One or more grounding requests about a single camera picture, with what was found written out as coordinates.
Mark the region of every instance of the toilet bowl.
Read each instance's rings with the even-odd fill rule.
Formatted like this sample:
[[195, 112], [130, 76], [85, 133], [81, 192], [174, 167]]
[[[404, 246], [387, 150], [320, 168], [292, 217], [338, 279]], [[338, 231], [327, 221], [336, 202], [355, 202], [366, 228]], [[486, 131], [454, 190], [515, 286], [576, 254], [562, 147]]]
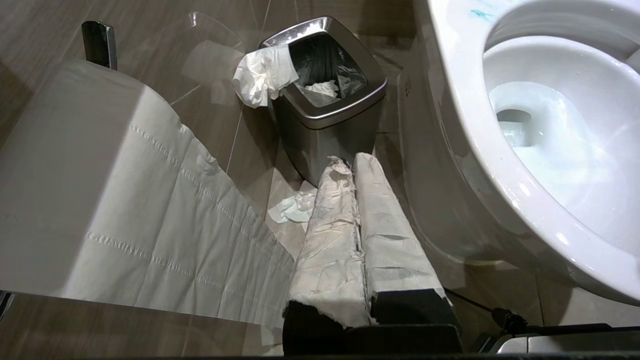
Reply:
[[640, 2], [413, 5], [398, 99], [424, 241], [640, 304]]

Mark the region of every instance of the wastebasket lid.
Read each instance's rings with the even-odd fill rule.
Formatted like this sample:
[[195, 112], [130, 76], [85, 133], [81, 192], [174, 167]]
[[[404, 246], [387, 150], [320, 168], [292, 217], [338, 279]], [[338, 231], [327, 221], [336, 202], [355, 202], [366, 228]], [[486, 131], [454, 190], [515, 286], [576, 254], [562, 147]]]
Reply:
[[318, 108], [300, 92], [295, 84], [282, 89], [291, 110], [310, 129], [322, 129], [353, 117], [385, 96], [387, 78], [369, 50], [341, 23], [332, 17], [318, 17], [273, 35], [260, 48], [293, 44], [317, 35], [329, 35], [347, 52], [367, 78], [367, 84], [340, 101]]

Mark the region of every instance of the trash can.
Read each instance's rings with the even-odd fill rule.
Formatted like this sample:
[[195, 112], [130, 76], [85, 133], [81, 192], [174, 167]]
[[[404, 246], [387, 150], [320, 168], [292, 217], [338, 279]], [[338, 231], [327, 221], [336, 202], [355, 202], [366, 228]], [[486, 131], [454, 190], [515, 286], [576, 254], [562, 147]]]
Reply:
[[[300, 78], [269, 109], [291, 162], [318, 186], [329, 156], [353, 163], [356, 153], [373, 151], [387, 79], [367, 48], [331, 17], [292, 26], [260, 47], [281, 44], [289, 44]], [[323, 83], [337, 96], [310, 88]]]

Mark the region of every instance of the toilet seat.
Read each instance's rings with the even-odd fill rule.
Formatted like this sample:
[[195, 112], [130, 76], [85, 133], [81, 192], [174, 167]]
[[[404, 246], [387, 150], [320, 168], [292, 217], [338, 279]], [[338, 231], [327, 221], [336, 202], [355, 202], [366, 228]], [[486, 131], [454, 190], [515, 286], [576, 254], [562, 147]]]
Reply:
[[[432, 89], [433, 96], [438, 96], [439, 86], [444, 92], [449, 84], [462, 130], [482, 171], [520, 219], [564, 259], [564, 265], [560, 267], [565, 266], [566, 273], [590, 291], [610, 299], [640, 304], [638, 257], [607, 242], [576, 219], [518, 159], [500, 129], [486, 91], [483, 71], [486, 47], [517, 36], [517, 31], [509, 33], [506, 30], [503, 19], [525, 13], [527, 6], [544, 9], [557, 5], [562, 11], [575, 12], [577, 8], [587, 15], [591, 8], [607, 8], [611, 11], [599, 12], [597, 16], [603, 21], [611, 17], [612, 22], [622, 27], [625, 21], [640, 19], [640, 3], [624, 0], [569, 0], [561, 4], [554, 0], [494, 0], [482, 3], [487, 5], [479, 8], [480, 2], [471, 0], [429, 2], [445, 74], [444, 79], [430, 78], [431, 86], [435, 88]], [[531, 28], [522, 30], [523, 34], [527, 32], [531, 32]], [[495, 42], [488, 44], [488, 39]], [[457, 155], [463, 159], [468, 156]], [[471, 182], [468, 177], [473, 175], [465, 172], [464, 166], [460, 169]]]

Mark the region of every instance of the black cable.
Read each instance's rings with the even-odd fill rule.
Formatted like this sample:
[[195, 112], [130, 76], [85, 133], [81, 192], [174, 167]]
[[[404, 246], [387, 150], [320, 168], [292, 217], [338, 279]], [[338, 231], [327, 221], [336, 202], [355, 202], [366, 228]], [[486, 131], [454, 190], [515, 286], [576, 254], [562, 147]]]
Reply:
[[444, 288], [444, 292], [446, 292], [447, 294], [453, 295], [453, 296], [459, 298], [460, 300], [466, 301], [466, 302], [468, 302], [469, 304], [471, 304], [473, 306], [477, 306], [477, 307], [481, 308], [482, 310], [488, 311], [489, 313], [491, 313], [493, 311], [493, 309], [491, 309], [489, 307], [486, 307], [486, 306], [484, 306], [484, 305], [482, 305], [482, 304], [480, 304], [478, 302], [475, 302], [475, 301], [473, 301], [473, 300], [471, 300], [469, 298], [466, 298], [466, 297], [460, 295], [459, 293], [456, 293], [455, 291], [452, 291], [452, 290], [449, 290], [447, 288]]

